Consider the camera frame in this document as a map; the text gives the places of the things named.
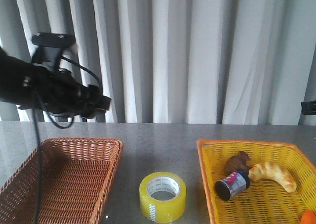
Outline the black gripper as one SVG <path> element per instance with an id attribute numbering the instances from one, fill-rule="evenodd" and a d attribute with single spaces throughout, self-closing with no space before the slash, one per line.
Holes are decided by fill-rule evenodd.
<path id="1" fill-rule="evenodd" d="M 111 98 L 102 95 L 100 88 L 84 86 L 72 76 L 46 68 L 32 69 L 32 108 L 63 116 L 80 115 L 91 119 L 97 112 L 110 109 Z"/>

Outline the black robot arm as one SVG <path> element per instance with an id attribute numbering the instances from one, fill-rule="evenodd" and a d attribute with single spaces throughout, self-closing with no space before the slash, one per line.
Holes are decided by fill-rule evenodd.
<path id="1" fill-rule="evenodd" d="M 70 72 L 55 72 L 0 51 L 0 99 L 20 109 L 38 109 L 56 117 L 91 119 L 109 110 L 111 99 L 98 86 L 78 83 Z"/>

